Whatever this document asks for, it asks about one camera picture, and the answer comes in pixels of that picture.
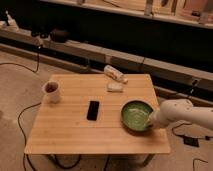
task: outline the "wooden shelf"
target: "wooden shelf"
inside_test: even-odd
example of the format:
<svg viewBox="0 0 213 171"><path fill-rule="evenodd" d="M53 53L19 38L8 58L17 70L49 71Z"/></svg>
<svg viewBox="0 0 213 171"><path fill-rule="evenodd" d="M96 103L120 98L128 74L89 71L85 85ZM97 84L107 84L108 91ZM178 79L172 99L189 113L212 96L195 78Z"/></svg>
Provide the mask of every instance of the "wooden shelf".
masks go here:
<svg viewBox="0 0 213 171"><path fill-rule="evenodd" d="M7 28L0 29L0 37L34 46L39 45L38 38L31 37L30 31L28 30L19 29L19 31L11 31ZM50 41L50 38L46 38L43 39L43 47L100 63L107 63L107 61L110 61L111 65L123 66L124 69L136 72L141 72L138 69L140 68L141 63L144 61L144 58L146 58L143 64L143 72L150 73L158 78L187 85L192 77L200 78L202 81L197 87L208 91L213 91L213 75L210 72L154 60L144 56L107 49L87 43L76 42L73 40L69 40L66 43L57 43ZM0 44L0 48L5 49L5 46Z"/></svg>
<svg viewBox="0 0 213 171"><path fill-rule="evenodd" d="M183 0L178 1L176 15L174 15L172 12L169 13L168 8L165 8L164 12L161 9L160 11L158 11L158 13L156 9L154 8L154 16L145 16L144 11L118 8L113 5L110 5L109 3L105 3L104 1L101 1L101 0L86 0L86 2L82 5L78 5L76 3L76 0L41 0L41 1L75 6L79 8L99 10L99 11L116 13L116 14L129 15L129 16L140 17L140 18L147 18L147 19L152 19L157 21L164 21L164 22L182 24L182 25L199 27L199 28L213 29L213 24L207 23L203 25L203 24L199 24L197 21L191 21L191 20L181 18L180 10L183 6L183 2L184 2Z"/></svg>

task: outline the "cable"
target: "cable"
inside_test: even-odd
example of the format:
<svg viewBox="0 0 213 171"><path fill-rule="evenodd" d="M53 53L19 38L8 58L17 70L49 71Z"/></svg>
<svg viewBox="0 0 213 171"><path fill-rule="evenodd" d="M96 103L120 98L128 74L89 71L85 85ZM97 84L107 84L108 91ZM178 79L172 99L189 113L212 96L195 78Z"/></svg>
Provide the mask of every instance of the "cable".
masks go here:
<svg viewBox="0 0 213 171"><path fill-rule="evenodd" d="M177 137L183 137L184 135L177 134L177 133L175 132L175 129L177 129L177 128L183 126L183 125L192 125L192 123L182 123L182 124L180 124L180 125L177 125L177 126L173 127L173 128L172 128L172 133L173 133L173 135L175 135L175 136L177 136Z"/></svg>
<svg viewBox="0 0 213 171"><path fill-rule="evenodd" d="M24 129L22 128L21 123L20 123L21 115L22 115L26 110L28 110L28 109L30 109L30 108L33 108L33 107L36 107L36 106L39 106L40 104L41 104L41 102L40 102L40 103L37 103L37 104L34 104L34 105L31 105L31 106L28 106L28 107L24 108L24 109L20 112L20 114L18 115L18 126L19 126L19 128L20 128L20 130L21 130L21 132L22 132L22 134L23 134L23 137L24 137L24 145L25 145L25 146L26 146L26 144L27 144L27 138L26 138L26 134L25 134L25 132L24 132ZM36 171L35 167L33 166L32 162L30 161L29 156L28 156L28 155L26 155L26 156L27 156L27 161L28 161L30 167L32 168L33 171ZM24 167L24 170L26 171L25 154L23 155L23 167Z"/></svg>
<svg viewBox="0 0 213 171"><path fill-rule="evenodd" d="M177 137L181 137L181 138L188 137L188 136L186 136L186 135L184 135L184 134L177 134L177 133L175 132L175 129L177 129L177 128L183 126L183 125L192 125L192 123L182 123L182 124L180 124L180 125L177 125L177 126L173 127L173 128L172 128L172 134L175 135L175 136L177 136ZM211 140L212 138L213 138L213 136L208 136L208 135L206 135L205 137L196 137L196 138L194 138L194 139L209 141L209 140Z"/></svg>
<svg viewBox="0 0 213 171"><path fill-rule="evenodd" d="M58 167L60 167L61 169L64 169L64 170L68 170L68 169L74 168L75 166L78 165L78 163L79 163L80 161L81 161L81 155L78 156L77 161L76 161L73 165L71 165L71 166L63 166L63 165L59 162L59 160L58 160L58 158L57 158L56 155L54 155L54 160L53 160L53 162L54 162L55 165L57 165Z"/></svg>
<svg viewBox="0 0 213 171"><path fill-rule="evenodd" d="M193 159L193 171L195 171L195 161L201 161L201 162L204 162L204 163L208 163L208 161L205 161L205 160L202 160L202 159L199 159L199 158L194 158Z"/></svg>
<svg viewBox="0 0 213 171"><path fill-rule="evenodd" d="M36 65L36 69L35 70L32 70L24 65L21 65L21 64L17 64L17 63L13 63L13 62L5 62L5 63L0 63L0 65L16 65L16 66L19 66L19 67L23 67L33 73L37 73L38 72L38 69L39 69L39 63L40 63L40 56L39 56L39 52L37 53L37 65Z"/></svg>
<svg viewBox="0 0 213 171"><path fill-rule="evenodd" d="M105 163L105 165L104 165L104 171L106 171L106 169L107 169L109 160L110 160L110 155L107 156L107 160L106 160L106 163Z"/></svg>
<svg viewBox="0 0 213 171"><path fill-rule="evenodd" d="M140 63L140 65L139 65L139 72L141 72L141 70L142 70L142 68L143 68L143 65L144 65L145 60L146 60L146 57L143 57L143 60L142 60L142 62L141 62L141 63Z"/></svg>
<svg viewBox="0 0 213 171"><path fill-rule="evenodd" d="M171 96L175 96L175 95L180 94L180 93L183 93L183 94L186 93L186 95L187 95L186 98L189 99L189 97L193 94L194 88L198 85L198 83L199 83L198 80L194 80L194 81L192 82L192 85L191 85L190 89L189 89L189 92L188 92L188 89L187 89L187 90L184 90L184 91L182 91L182 92L171 93L171 94L168 95L167 99L170 99Z"/></svg>
<svg viewBox="0 0 213 171"><path fill-rule="evenodd" d="M119 6L119 5L115 4L115 3L108 2L108 1L106 1L106 0L102 0L102 1L105 2L105 3L108 3L108 4L110 4L110 5L113 5L114 7L122 8L121 6Z"/></svg>

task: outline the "bottle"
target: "bottle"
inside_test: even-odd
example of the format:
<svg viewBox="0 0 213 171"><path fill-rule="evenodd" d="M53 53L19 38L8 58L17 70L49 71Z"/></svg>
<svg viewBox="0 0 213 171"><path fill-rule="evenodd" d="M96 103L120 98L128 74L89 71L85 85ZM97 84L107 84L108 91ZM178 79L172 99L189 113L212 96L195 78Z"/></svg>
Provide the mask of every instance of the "bottle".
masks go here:
<svg viewBox="0 0 213 171"><path fill-rule="evenodd" d="M10 16L8 11L6 11L5 13L7 15L9 28L13 31L18 31L19 27L18 27L18 24L16 23L16 21Z"/></svg>
<svg viewBox="0 0 213 171"><path fill-rule="evenodd" d="M124 74L122 72L118 71L110 65L106 65L104 67L104 73L118 82L122 82L124 84L128 82L128 80L124 78Z"/></svg>

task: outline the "white mug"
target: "white mug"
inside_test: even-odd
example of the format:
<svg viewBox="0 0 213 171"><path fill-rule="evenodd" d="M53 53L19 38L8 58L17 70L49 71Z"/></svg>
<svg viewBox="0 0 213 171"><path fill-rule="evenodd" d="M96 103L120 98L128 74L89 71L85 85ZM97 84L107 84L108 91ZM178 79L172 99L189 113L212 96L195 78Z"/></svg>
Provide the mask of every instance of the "white mug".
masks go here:
<svg viewBox="0 0 213 171"><path fill-rule="evenodd" d="M43 85L42 91L47 95L49 101L52 103L58 103L60 101L60 91L57 82L47 82Z"/></svg>

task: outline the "plastic container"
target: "plastic container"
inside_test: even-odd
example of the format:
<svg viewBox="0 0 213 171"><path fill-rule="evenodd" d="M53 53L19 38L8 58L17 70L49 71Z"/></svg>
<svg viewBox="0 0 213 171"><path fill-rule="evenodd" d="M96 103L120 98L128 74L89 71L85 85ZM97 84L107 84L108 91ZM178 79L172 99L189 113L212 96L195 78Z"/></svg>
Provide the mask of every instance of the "plastic container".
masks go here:
<svg viewBox="0 0 213 171"><path fill-rule="evenodd" d="M104 67L104 73L118 82L122 82L124 84L128 82L128 80L124 77L124 74L122 72L118 71L117 69L113 68L110 65Z"/></svg>

